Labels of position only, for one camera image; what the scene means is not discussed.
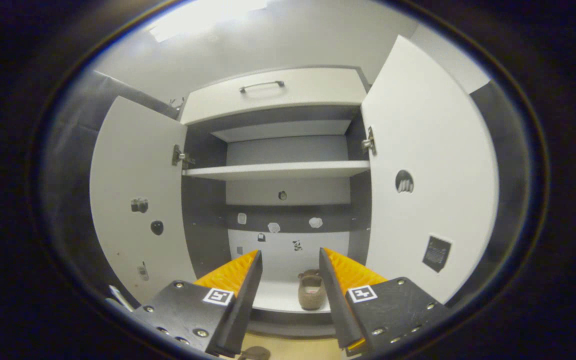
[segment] screw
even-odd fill
[[[208,331],[201,330],[201,328],[195,328],[195,330],[193,332],[195,335],[197,335],[197,337],[200,337],[200,338],[205,338],[208,336]]]

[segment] metal handle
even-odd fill
[[[274,81],[268,81],[268,82],[259,82],[259,84],[242,86],[239,88],[239,92],[244,94],[246,92],[246,88],[252,88],[252,87],[257,87],[259,85],[268,85],[268,84],[277,84],[277,85],[279,85],[280,88],[283,88],[286,86],[285,82],[283,82],[282,80],[274,80]]]

